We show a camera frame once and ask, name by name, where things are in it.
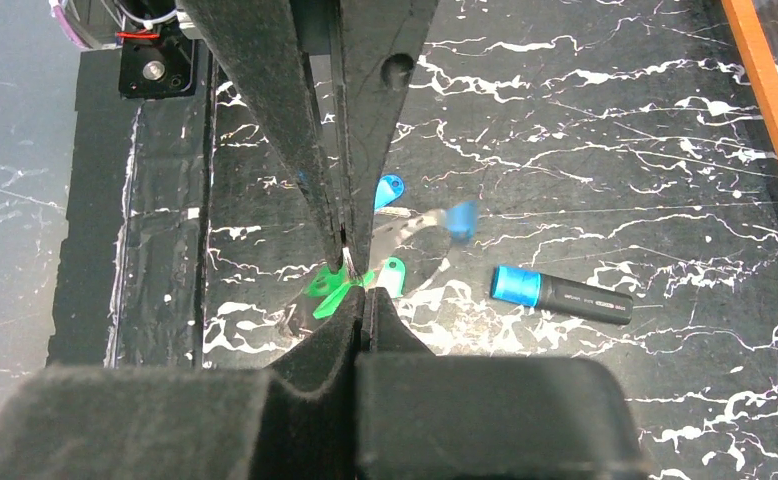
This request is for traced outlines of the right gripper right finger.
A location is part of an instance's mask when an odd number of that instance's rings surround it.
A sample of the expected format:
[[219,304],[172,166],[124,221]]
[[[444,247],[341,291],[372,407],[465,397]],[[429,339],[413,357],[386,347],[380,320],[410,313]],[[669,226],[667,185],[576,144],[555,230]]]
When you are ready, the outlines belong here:
[[602,364],[434,354],[382,289],[356,361],[363,479],[645,479],[623,390]]

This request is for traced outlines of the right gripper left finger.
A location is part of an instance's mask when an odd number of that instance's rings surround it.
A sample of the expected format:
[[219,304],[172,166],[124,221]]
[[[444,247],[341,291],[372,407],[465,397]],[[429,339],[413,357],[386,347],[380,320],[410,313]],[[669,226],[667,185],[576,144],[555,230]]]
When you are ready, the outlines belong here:
[[257,370],[47,368],[0,413],[0,479],[351,479],[365,305]]

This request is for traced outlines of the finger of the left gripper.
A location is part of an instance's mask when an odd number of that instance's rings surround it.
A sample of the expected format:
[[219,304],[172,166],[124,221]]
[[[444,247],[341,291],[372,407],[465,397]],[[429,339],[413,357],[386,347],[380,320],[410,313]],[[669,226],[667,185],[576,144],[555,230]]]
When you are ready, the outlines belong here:
[[369,267],[375,193],[437,10],[435,1],[335,4],[335,121],[342,258]]
[[342,266],[339,214],[310,56],[326,50],[324,1],[184,1],[182,9],[295,177],[328,266]]

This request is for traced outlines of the pale green key tag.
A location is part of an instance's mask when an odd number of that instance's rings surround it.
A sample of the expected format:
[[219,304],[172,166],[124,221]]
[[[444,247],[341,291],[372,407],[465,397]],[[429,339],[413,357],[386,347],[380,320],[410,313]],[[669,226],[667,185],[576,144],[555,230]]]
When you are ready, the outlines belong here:
[[391,298],[399,298],[403,294],[405,279],[404,262],[397,257],[389,257],[377,276],[375,286],[384,288]]

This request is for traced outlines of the blue key tag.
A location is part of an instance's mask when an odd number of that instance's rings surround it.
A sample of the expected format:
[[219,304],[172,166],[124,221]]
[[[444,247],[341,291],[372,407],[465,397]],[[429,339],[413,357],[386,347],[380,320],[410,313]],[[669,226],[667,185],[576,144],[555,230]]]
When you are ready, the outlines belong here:
[[469,200],[445,212],[445,228],[454,243],[467,243],[475,235],[478,225],[478,205]]
[[380,178],[374,199],[374,210],[380,210],[398,200],[405,192],[405,182],[395,174],[387,174]]

